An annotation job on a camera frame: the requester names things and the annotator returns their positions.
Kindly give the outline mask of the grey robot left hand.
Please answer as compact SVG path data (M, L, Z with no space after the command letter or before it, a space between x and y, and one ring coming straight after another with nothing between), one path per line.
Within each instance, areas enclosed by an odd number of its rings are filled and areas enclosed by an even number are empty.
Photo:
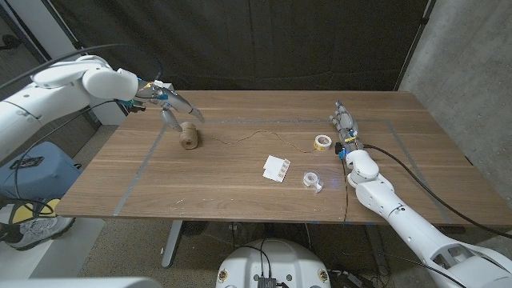
M201 111L179 95L172 85L166 86L163 82L158 80L153 82L138 80L138 91L134 99L160 106L162 108L160 112L161 120L177 132L182 132L182 127L179 125L172 110L179 113L191 114L200 122L205 121Z

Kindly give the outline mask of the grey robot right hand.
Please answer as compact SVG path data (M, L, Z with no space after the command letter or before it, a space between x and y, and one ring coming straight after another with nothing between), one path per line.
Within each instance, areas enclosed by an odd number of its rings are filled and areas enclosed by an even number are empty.
M336 110L334 115L330 116L331 122L338 131L338 136L345 153L363 148L363 144L359 139L359 128L352 115L344 107L340 101L336 101Z

